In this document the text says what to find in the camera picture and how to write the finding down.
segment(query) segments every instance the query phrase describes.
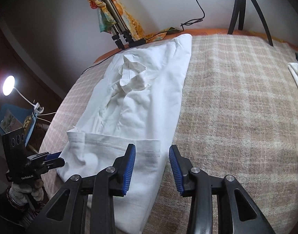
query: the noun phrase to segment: brown wall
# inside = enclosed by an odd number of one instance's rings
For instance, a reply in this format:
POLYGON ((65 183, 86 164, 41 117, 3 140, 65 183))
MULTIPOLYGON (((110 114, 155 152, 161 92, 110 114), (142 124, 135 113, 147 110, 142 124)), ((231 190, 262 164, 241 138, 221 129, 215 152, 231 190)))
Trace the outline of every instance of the brown wall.
MULTIPOLYGON (((3 83, 7 76, 13 75, 15 87, 31 102, 39 102, 45 107, 44 113, 55 112, 62 99, 45 85, 21 60, 0 29, 0 107, 4 103, 13 104, 22 108, 31 108, 16 91, 9 96, 3 94, 3 83)), ((43 116, 52 120, 53 115, 43 116)))

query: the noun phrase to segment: silver bolt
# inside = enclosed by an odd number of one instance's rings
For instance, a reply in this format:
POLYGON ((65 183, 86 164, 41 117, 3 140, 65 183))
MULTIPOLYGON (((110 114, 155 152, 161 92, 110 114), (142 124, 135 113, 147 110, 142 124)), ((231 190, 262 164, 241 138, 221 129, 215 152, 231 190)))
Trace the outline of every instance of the silver bolt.
POLYGON ((191 172, 192 173, 199 173, 200 172, 200 169, 198 167, 192 167, 191 168, 191 172))
POLYGON ((234 176, 232 176, 232 175, 227 175, 227 176, 226 176, 226 179, 227 179, 228 181, 232 182, 232 181, 234 181, 234 176))
POLYGON ((72 181, 78 181, 79 179, 80 179, 80 175, 78 175, 78 174, 74 174, 71 176, 72 181))
POLYGON ((113 172, 115 172, 115 168, 114 168, 113 166, 110 166, 110 167, 108 167, 108 168, 106 169, 106 172, 107 172, 107 173, 113 173, 113 172))

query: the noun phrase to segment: black tripod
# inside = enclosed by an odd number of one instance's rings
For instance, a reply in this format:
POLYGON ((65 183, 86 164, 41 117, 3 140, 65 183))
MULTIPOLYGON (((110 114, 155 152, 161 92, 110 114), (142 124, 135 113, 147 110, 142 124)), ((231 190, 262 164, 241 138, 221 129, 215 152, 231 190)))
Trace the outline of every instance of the black tripod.
MULTIPOLYGON (((273 46, 273 41, 271 39, 271 35, 266 23, 266 20, 263 16, 263 13, 261 11, 261 8, 259 7, 258 3, 256 0, 251 0, 251 2, 253 3, 257 14, 259 15, 259 18, 262 21, 262 24, 264 26, 267 38, 268 38, 268 42, 271 46, 273 46)), ((237 18, 239 15, 239 26, 238 29, 239 30, 243 30, 243 24, 245 21, 245 4, 246 4, 246 0, 234 0, 234 10, 232 12, 232 17, 231 17, 231 21, 230 21, 230 25, 229 25, 229 29, 228 29, 228 34, 232 34, 234 32, 234 27, 236 25, 237 22, 237 18)))

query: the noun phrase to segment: beige plaid blanket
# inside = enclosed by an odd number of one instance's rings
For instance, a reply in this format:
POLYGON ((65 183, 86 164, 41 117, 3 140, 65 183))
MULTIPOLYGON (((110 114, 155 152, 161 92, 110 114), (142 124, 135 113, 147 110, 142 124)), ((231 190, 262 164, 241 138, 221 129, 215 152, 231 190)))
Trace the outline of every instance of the beige plaid blanket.
MULTIPOLYGON (((41 152, 64 148, 66 131, 84 112, 110 61, 77 80, 41 152)), ((298 220, 298 88, 287 67, 293 61, 294 51, 285 43, 271 47, 258 37, 193 37, 173 140, 182 156, 209 175, 234 175, 276 233, 288 233, 298 220)), ((62 185, 55 170, 43 180, 49 197, 62 185)), ((213 207, 217 233, 215 199, 213 207)), ((190 198, 179 196, 168 163, 144 233, 186 233, 189 209, 190 198)))

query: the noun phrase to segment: white glove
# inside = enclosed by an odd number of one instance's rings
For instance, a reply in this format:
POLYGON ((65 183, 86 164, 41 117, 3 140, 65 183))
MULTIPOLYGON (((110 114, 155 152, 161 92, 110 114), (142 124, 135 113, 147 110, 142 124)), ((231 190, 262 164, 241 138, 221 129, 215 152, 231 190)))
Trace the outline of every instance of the white glove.
POLYGON ((24 206, 28 203, 24 194, 30 193, 36 201, 44 199, 44 191, 42 189, 43 181, 41 179, 35 180, 31 187, 27 183, 15 184, 12 183, 9 190, 10 198, 18 205, 24 206))

